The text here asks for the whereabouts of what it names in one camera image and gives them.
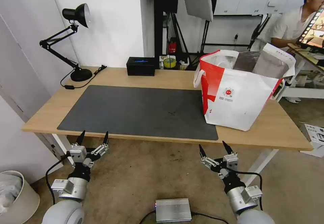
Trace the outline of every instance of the man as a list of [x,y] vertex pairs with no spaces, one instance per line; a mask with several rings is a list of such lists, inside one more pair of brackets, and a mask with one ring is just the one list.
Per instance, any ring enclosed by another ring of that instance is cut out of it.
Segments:
[[323,2],[304,0],[300,8],[284,13],[271,28],[271,44],[285,51],[288,49],[287,44],[295,44]]

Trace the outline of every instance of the monitor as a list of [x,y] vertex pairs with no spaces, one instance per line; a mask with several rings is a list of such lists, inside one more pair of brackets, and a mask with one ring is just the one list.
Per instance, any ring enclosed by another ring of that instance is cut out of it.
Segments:
[[298,38],[297,44],[300,44],[303,48],[310,47],[324,53],[324,4],[315,13]]

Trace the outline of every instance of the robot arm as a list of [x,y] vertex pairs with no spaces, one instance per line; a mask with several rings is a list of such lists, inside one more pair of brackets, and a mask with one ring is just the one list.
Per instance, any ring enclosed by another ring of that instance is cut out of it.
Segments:
[[237,216],[238,224],[274,224],[272,218],[263,211],[255,210],[262,191],[258,186],[246,187],[237,175],[238,157],[231,147],[223,141],[227,155],[223,158],[211,159],[207,157],[202,146],[199,145],[201,163],[216,172],[223,181],[224,192],[229,197],[231,208]]
[[81,202],[85,199],[87,184],[90,181],[90,170],[109,149],[108,132],[103,143],[97,148],[82,146],[85,131],[72,144],[68,155],[74,160],[74,171],[67,179],[55,179],[51,189],[58,192],[64,200],[51,206],[43,217],[42,224],[83,224],[84,210]]

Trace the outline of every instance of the black box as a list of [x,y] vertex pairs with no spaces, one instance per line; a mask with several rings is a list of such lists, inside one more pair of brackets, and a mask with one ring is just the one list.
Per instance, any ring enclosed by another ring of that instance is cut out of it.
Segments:
[[129,57],[126,67],[129,76],[154,76],[155,58]]

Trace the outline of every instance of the lamp base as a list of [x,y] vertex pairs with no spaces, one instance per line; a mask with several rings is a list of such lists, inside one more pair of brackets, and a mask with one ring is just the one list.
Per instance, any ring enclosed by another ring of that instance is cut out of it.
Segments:
[[86,81],[92,77],[92,72],[88,69],[78,69],[71,73],[72,81]]

